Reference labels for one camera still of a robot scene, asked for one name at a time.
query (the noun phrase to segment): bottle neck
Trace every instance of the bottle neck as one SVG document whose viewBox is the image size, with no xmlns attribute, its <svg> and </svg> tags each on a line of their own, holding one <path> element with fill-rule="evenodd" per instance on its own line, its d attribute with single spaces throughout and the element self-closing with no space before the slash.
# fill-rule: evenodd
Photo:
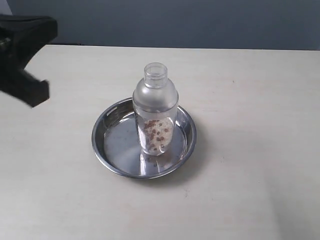
<svg viewBox="0 0 320 240">
<path fill-rule="evenodd" d="M 168 81 L 168 69 L 159 62 L 149 63 L 144 68 L 144 84 L 148 88 L 163 88 Z"/>
</svg>

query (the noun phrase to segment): metal tray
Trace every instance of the metal tray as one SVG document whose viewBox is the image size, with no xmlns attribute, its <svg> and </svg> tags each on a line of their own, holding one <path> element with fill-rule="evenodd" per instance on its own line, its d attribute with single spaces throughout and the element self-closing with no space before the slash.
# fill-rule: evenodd
<svg viewBox="0 0 320 240">
<path fill-rule="evenodd" d="M 112 172 L 134 179 L 154 179 L 181 167 L 194 151 L 197 131 L 190 115 L 178 107 L 172 143 L 160 156 L 140 147 L 132 98 L 115 103 L 97 119 L 92 147 L 100 162 Z"/>
</svg>

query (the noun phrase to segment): white table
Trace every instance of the white table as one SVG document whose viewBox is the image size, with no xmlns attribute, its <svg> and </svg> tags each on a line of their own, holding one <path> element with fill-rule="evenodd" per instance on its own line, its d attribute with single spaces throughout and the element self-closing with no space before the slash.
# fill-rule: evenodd
<svg viewBox="0 0 320 240">
<path fill-rule="evenodd" d="M 176 172 L 132 180 L 91 131 L 150 62 L 198 140 Z M 320 52 L 49 45 L 26 69 L 51 97 L 0 93 L 1 240 L 320 239 Z"/>
</svg>

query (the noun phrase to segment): wall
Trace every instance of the wall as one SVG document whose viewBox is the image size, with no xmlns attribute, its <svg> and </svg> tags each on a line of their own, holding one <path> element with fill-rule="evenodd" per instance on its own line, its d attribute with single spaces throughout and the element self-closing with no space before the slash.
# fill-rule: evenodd
<svg viewBox="0 0 320 240">
<path fill-rule="evenodd" d="M 0 14 L 11 15 L 11 10 L 7 3 L 7 0 L 0 0 Z"/>
<path fill-rule="evenodd" d="M 56 43 L 314 50 L 319 0 L 8 0 L 58 20 Z"/>
</svg>

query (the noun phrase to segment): frosted bottle top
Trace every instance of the frosted bottle top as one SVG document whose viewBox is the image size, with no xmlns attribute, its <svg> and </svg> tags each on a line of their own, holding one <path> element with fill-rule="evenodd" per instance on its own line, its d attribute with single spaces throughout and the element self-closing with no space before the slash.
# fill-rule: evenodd
<svg viewBox="0 0 320 240">
<path fill-rule="evenodd" d="M 162 113 L 173 108 L 178 102 L 178 92 L 168 78 L 168 69 L 158 62 L 149 63 L 144 68 L 134 92 L 133 102 L 137 108 L 150 113 Z"/>
</svg>

